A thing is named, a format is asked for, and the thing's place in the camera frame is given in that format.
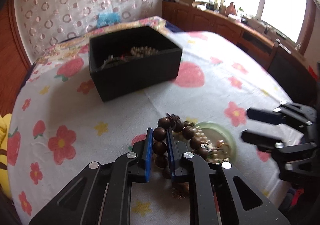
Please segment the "green jade bangle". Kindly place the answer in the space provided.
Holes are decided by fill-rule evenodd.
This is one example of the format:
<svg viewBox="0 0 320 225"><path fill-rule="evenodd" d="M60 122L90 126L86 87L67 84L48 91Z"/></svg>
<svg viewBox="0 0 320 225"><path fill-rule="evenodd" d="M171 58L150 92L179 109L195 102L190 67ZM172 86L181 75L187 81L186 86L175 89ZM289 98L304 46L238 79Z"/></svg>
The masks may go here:
<svg viewBox="0 0 320 225"><path fill-rule="evenodd" d="M201 122L192 127L195 136L189 147L205 161L220 164L236 159L236 143L231 133L213 122Z"/></svg>

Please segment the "silver hair fork pins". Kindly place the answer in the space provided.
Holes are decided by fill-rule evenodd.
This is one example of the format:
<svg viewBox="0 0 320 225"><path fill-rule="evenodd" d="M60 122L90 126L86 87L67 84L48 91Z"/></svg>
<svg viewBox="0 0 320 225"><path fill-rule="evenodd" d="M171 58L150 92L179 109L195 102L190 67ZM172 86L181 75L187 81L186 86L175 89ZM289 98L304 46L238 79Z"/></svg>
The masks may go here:
<svg viewBox="0 0 320 225"><path fill-rule="evenodd" d="M108 59L106 59L103 64L100 66L100 70L107 69L110 67L117 66L119 64L124 64L126 62L129 62L133 60L134 57L132 56L121 56L121 57L114 57L113 55L110 55Z"/></svg>

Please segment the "black open jewelry box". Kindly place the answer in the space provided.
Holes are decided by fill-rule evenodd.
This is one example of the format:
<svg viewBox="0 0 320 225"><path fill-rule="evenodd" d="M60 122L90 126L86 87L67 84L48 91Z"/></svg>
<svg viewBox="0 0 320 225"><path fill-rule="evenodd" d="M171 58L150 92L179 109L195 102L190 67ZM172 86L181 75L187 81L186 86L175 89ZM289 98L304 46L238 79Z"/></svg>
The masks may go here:
<svg viewBox="0 0 320 225"><path fill-rule="evenodd" d="M104 34L89 40L89 72L102 101L110 101L178 76L182 48L151 27ZM132 56L100 70L110 55Z"/></svg>

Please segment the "brown wooden side cabinet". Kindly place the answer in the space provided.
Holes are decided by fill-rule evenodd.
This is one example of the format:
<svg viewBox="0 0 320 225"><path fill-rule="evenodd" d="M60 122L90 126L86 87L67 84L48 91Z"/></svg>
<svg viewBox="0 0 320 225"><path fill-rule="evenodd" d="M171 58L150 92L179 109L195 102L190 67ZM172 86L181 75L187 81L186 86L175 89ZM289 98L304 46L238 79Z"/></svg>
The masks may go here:
<svg viewBox="0 0 320 225"><path fill-rule="evenodd" d="M181 3L163 1L162 17L183 31L209 31L224 37L268 70L283 88L317 88L317 77L279 38L271 41L243 23Z"/></svg>

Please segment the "strawberry flower print sheet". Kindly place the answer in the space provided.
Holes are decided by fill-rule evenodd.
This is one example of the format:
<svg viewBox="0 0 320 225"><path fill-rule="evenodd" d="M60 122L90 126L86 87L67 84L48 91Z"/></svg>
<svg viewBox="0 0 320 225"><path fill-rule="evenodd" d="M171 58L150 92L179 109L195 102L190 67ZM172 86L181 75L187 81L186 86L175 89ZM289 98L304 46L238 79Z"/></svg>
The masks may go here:
<svg viewBox="0 0 320 225"><path fill-rule="evenodd" d="M209 32L176 33L183 47L178 77L103 102L89 75L88 41L50 50L17 96L10 123L8 173L23 224L87 164L110 163L143 139L167 113L213 122L236 143L235 166L274 205L289 188L270 155L240 139L243 130L278 136L289 144L300 133L249 120L246 109L274 109L289 96L255 60Z"/></svg>

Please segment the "floral quilt blanket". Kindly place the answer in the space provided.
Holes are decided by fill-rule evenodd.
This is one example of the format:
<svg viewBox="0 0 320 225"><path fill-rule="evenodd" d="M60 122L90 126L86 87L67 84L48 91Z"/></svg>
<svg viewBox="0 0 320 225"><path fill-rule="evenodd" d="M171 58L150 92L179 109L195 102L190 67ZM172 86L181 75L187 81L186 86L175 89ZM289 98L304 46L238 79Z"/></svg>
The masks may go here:
<svg viewBox="0 0 320 225"><path fill-rule="evenodd" d="M98 37L104 34L114 33L120 30L139 28L139 27L151 27L161 34L167 36L172 31L167 28L167 21L159 16L152 16L138 21L118 23L112 26L102 27L95 29L80 37L76 37L66 42L55 44L44 51L44 54L40 56L35 64L47 65L57 61L68 61L75 59L79 54L88 53L89 40L94 37Z"/></svg>

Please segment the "pink bottle on cabinet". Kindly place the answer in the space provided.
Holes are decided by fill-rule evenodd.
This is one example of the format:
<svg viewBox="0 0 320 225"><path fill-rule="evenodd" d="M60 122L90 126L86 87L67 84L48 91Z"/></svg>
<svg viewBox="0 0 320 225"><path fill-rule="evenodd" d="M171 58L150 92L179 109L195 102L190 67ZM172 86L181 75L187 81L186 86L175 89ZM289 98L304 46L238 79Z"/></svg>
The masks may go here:
<svg viewBox="0 0 320 225"><path fill-rule="evenodd" d="M230 5L226 8L226 11L225 11L225 16L229 16L229 15L236 15L237 14L237 11L235 9L235 5L234 5L234 2L230 2Z"/></svg>

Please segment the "blue fluffy toy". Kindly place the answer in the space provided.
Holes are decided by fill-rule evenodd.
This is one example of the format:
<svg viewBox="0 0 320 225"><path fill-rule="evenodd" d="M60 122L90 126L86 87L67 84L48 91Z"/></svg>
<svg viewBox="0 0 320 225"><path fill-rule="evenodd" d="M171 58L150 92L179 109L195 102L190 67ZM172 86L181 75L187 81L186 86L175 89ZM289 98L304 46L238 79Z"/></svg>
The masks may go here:
<svg viewBox="0 0 320 225"><path fill-rule="evenodd" d="M115 25L121 22L120 16L116 12L100 13L97 20L97 28Z"/></svg>

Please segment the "yellow plush toy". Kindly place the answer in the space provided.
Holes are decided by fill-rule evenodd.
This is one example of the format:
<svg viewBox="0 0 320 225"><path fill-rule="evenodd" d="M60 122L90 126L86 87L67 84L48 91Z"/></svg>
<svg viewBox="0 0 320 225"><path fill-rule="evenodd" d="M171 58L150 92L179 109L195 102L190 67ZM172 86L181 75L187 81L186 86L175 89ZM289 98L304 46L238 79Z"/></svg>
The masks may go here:
<svg viewBox="0 0 320 225"><path fill-rule="evenodd" d="M1 169L0 169L0 181L1 181L1 191L12 200L12 194L10 190L9 178L8 178L8 160L7 160L7 142L9 134L9 126L11 121L11 113L6 114L1 117L1 127L0 127L0 143L1 143Z"/></svg>

